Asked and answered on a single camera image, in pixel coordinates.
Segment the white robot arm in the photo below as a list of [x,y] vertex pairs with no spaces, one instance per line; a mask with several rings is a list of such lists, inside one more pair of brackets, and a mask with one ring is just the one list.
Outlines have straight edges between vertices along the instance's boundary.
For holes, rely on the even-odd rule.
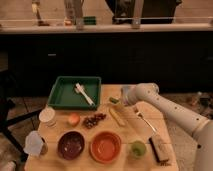
[[123,85],[120,101],[123,106],[144,101],[161,111],[197,142],[194,171],[213,171],[213,120],[164,98],[155,83]]

